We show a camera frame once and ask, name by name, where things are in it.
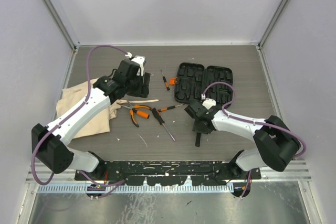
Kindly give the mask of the orange black slim screwdriver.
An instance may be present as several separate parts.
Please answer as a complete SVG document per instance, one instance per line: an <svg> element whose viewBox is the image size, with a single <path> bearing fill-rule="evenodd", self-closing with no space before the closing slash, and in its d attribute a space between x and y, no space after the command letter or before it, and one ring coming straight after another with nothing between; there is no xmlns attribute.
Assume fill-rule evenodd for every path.
<svg viewBox="0 0 336 224"><path fill-rule="evenodd" d="M158 111L159 112L164 112L164 111L167 111L167 110L172 110L172 109L178 108L178 107L183 106L183 105L185 105L185 104L172 105L172 106L168 106L168 107L165 107L165 108L158 109Z"/></svg>

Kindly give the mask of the small black orange screwdriver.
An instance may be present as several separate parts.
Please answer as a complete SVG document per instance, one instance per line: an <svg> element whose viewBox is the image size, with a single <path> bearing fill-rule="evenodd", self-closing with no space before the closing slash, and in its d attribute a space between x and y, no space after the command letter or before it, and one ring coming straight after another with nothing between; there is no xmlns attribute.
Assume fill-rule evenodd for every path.
<svg viewBox="0 0 336 224"><path fill-rule="evenodd" d="M163 82L165 84L165 88L167 89L167 91L170 91L170 87L169 87L169 84L167 82L167 79L166 79L165 75L163 74L162 70L160 70L160 72L161 72L161 75L162 75Z"/></svg>

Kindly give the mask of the black plastic tool case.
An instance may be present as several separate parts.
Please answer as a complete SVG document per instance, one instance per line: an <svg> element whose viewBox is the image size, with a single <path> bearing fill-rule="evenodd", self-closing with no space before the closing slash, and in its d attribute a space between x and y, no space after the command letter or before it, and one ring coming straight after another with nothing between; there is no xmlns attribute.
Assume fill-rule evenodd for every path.
<svg viewBox="0 0 336 224"><path fill-rule="evenodd" d="M179 65L174 85L174 99L177 102L189 104L199 101L206 88L214 82L234 83L230 68L220 66L204 67L202 64L183 62Z"/></svg>

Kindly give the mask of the orange black pliers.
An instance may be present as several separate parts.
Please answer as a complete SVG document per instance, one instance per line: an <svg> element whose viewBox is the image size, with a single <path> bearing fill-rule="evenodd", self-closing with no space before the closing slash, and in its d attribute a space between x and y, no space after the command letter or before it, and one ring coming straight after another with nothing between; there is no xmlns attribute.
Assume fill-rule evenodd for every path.
<svg viewBox="0 0 336 224"><path fill-rule="evenodd" d="M142 111L141 109L146 109L146 110L151 110L151 108L147 105L121 105L122 107L124 108L127 108L129 109L129 112L130 112L130 115L131 115L131 120L132 120L132 123L136 126L136 127L139 127L136 119L135 119L135 116L139 116L139 117L142 117L144 119L148 119L150 117L149 113L148 112L145 112L145 111Z"/></svg>

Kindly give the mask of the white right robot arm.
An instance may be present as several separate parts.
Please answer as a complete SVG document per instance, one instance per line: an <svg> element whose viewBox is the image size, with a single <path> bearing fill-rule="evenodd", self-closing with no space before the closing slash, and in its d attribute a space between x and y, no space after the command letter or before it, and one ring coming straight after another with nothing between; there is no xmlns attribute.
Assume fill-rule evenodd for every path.
<svg viewBox="0 0 336 224"><path fill-rule="evenodd" d="M229 112L213 99L193 101L185 112L194 120L193 131L198 134L229 132L255 143L255 148L239 151L229 162L229 172L237 179L255 168L269 167L282 172L306 149L299 136L274 115L267 119L249 118Z"/></svg>

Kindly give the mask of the wooden flat stick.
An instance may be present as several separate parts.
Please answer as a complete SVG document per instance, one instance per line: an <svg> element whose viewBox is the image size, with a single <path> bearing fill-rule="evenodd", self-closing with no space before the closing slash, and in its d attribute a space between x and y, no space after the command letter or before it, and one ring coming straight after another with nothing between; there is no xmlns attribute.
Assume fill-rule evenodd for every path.
<svg viewBox="0 0 336 224"><path fill-rule="evenodd" d="M128 101L132 104L142 104L142 103L153 103L153 102L159 102L159 99L152 99L152 100L135 100L135 101Z"/></svg>

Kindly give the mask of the orange small tool piece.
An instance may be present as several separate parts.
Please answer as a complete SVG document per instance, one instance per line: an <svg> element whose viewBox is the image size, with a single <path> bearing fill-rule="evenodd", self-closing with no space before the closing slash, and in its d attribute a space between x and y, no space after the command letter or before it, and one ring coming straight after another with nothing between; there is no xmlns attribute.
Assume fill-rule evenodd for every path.
<svg viewBox="0 0 336 224"><path fill-rule="evenodd" d="M174 86L174 85L177 84L177 81L178 81L178 78L171 78L170 81L169 81L169 84L170 84L171 86Z"/></svg>

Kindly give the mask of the black handled claw hammer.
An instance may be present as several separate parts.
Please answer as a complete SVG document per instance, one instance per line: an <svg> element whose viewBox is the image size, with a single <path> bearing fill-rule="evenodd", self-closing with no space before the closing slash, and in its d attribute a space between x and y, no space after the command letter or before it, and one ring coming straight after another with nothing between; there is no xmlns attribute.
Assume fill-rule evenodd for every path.
<svg viewBox="0 0 336 224"><path fill-rule="evenodd" d="M195 146L200 147L201 145L201 133L196 133L196 140L195 140Z"/></svg>

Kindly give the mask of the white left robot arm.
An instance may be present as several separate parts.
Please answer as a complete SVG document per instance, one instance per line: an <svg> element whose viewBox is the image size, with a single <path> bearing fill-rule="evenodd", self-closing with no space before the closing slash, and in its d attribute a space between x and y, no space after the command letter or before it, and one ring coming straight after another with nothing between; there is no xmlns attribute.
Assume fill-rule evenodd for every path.
<svg viewBox="0 0 336 224"><path fill-rule="evenodd" d="M89 93L65 114L46 126L36 124L31 131L33 175L38 159L54 174L70 168L85 171L93 180L101 179L105 174L103 160L93 152L73 150L68 145L91 119L125 95L148 96L150 74L144 65L143 56L122 60L112 77L103 76L90 84Z"/></svg>

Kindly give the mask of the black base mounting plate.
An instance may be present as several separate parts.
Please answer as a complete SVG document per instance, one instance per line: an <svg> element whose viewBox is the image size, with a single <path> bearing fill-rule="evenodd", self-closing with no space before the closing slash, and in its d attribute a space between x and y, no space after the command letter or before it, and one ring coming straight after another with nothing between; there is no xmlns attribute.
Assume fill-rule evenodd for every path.
<svg viewBox="0 0 336 224"><path fill-rule="evenodd" d="M124 180L126 185L161 186L183 185L188 179L192 186L226 185L228 180L247 179L246 172L233 172L233 165L223 161L113 161L101 166L102 170L89 174L95 181L116 183Z"/></svg>

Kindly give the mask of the black handled large screwdriver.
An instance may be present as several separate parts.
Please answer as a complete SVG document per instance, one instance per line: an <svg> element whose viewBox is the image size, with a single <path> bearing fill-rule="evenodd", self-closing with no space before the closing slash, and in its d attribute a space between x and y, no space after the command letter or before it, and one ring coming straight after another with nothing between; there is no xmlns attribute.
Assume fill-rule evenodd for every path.
<svg viewBox="0 0 336 224"><path fill-rule="evenodd" d="M152 108L151 112L153 114L153 116L156 118L156 120L159 122L159 124L161 126L164 127L164 129L167 131L168 135L170 136L170 138L175 142L176 139L174 138L174 136L171 134L171 132L168 130L168 128L165 126L165 121L162 119L160 112L156 109L156 108Z"/></svg>

